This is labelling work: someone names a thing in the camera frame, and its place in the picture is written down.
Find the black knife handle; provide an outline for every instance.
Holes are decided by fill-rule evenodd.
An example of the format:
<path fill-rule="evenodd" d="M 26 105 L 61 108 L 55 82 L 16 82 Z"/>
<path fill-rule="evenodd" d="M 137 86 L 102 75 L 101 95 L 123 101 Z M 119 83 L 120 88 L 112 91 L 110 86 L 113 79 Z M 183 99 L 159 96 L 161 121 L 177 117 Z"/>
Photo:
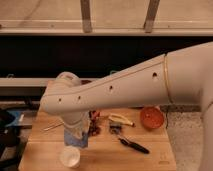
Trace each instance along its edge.
<path fill-rule="evenodd" d="M 140 144 L 137 144 L 135 142 L 129 142 L 129 146 L 142 153 L 149 154 L 149 150 L 147 150 L 145 147 L 141 146 Z"/>

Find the cable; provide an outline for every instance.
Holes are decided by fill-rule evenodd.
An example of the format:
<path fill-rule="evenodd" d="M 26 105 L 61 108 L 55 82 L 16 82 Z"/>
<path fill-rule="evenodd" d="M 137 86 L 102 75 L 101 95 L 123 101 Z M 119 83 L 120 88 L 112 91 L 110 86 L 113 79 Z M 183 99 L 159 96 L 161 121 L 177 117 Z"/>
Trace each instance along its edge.
<path fill-rule="evenodd" d="M 170 106 L 167 106 L 167 108 L 166 108 L 166 129 L 169 126 L 169 118 L 168 118 L 169 110 L 170 110 Z"/>

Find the small object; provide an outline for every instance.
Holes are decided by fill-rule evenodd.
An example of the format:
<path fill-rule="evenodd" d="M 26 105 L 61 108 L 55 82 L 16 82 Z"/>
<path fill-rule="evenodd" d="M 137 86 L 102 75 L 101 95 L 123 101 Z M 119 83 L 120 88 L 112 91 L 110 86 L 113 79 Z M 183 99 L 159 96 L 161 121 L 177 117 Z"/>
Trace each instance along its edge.
<path fill-rule="evenodd" d="M 100 111 L 90 111 L 89 112 L 90 116 L 90 127 L 89 127 L 89 135 L 90 136 L 95 136 L 100 134 L 101 128 L 98 126 L 98 118 L 100 117 Z"/>
<path fill-rule="evenodd" d="M 109 120 L 114 121 L 114 122 L 120 122 L 122 124 L 129 125 L 132 127 L 135 126 L 135 124 L 132 121 L 130 121 L 128 118 L 126 118 L 125 116 L 115 114 L 115 113 L 112 113 L 109 115 Z"/>
<path fill-rule="evenodd" d="M 111 134 L 119 134 L 122 130 L 122 124 L 120 122 L 109 122 L 109 132 Z"/>
<path fill-rule="evenodd" d="M 54 128 L 56 128 L 56 127 L 59 127 L 59 126 L 61 126 L 61 125 L 62 125 L 62 123 L 57 124 L 57 125 L 51 125 L 51 126 L 48 126 L 48 127 L 44 128 L 43 130 L 44 130 L 44 131 L 49 131 L 49 130 L 54 129 Z"/>
<path fill-rule="evenodd" d="M 155 107 L 144 107 L 140 113 L 142 125 L 149 129 L 156 129 L 163 125 L 163 113 Z"/>
<path fill-rule="evenodd" d="M 68 130 L 64 129 L 64 144 L 80 148 L 88 147 L 88 133 L 83 132 L 82 138 L 78 139 L 73 136 Z"/>
<path fill-rule="evenodd" d="M 80 151 L 76 147 L 66 146 L 60 154 L 61 163 L 70 168 L 77 168 L 80 164 Z"/>
<path fill-rule="evenodd" d="M 19 122 L 22 122 L 22 121 L 23 121 L 23 119 L 24 119 L 24 113 L 22 113 L 22 114 L 21 114 L 21 116 L 20 116 L 20 118 L 19 118 L 19 120 L 18 120 L 18 121 L 19 121 Z"/>

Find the white cup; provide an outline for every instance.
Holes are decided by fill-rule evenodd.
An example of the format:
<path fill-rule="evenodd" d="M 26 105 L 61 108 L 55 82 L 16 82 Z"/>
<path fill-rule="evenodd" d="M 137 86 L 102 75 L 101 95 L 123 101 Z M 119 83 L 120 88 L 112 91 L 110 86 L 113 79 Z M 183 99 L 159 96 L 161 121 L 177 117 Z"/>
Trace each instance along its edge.
<path fill-rule="evenodd" d="M 70 168 L 77 168 L 80 164 L 80 151 L 73 146 L 66 146 L 60 154 L 61 163 Z"/>

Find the red item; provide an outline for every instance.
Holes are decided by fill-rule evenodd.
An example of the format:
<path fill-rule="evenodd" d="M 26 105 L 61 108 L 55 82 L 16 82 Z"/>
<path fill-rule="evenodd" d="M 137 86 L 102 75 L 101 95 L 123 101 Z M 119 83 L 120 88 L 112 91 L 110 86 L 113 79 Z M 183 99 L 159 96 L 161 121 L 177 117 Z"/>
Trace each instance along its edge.
<path fill-rule="evenodd" d="M 149 129 L 159 128 L 164 123 L 163 113 L 155 107 L 144 107 L 140 113 L 143 126 Z"/>

